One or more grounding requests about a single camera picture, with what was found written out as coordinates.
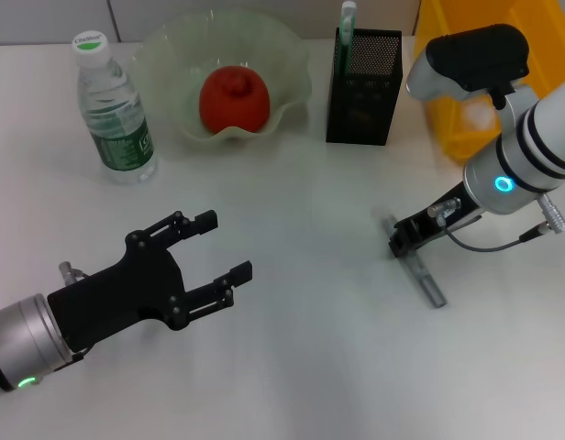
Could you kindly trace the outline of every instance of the table surface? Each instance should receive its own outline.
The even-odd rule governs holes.
[[[151,124],[159,172],[128,187],[101,174],[70,47],[0,47],[0,308],[58,290],[65,259],[115,263],[129,231],[177,209],[220,223],[172,249],[188,288],[254,265],[235,307],[178,333],[139,323],[2,397],[0,440],[565,439],[565,234],[424,247],[449,299],[432,310],[371,212],[410,215],[460,168],[404,89],[389,145],[326,144],[332,42],[308,45],[313,96],[275,135],[207,154]],[[565,214],[565,185],[554,196]],[[529,206],[459,236],[497,245],[540,221]]]

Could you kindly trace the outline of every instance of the black mesh pen holder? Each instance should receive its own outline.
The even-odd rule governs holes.
[[[386,145],[403,80],[401,32],[354,29],[348,72],[331,68],[326,142]]]

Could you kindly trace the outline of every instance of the plastic bottle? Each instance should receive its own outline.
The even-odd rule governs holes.
[[[111,58],[101,32],[77,35],[72,50],[79,64],[79,108],[106,174],[119,183],[145,181],[156,170],[156,155],[132,81]]]

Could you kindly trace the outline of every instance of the yellow container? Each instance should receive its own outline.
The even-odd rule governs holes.
[[[526,36],[529,75],[523,82],[539,98],[565,81],[565,16],[557,0],[421,0],[415,56],[431,39],[496,23],[513,25]],[[464,103],[440,98],[426,104],[426,113],[444,152],[458,162],[469,159],[500,133],[488,97]]]

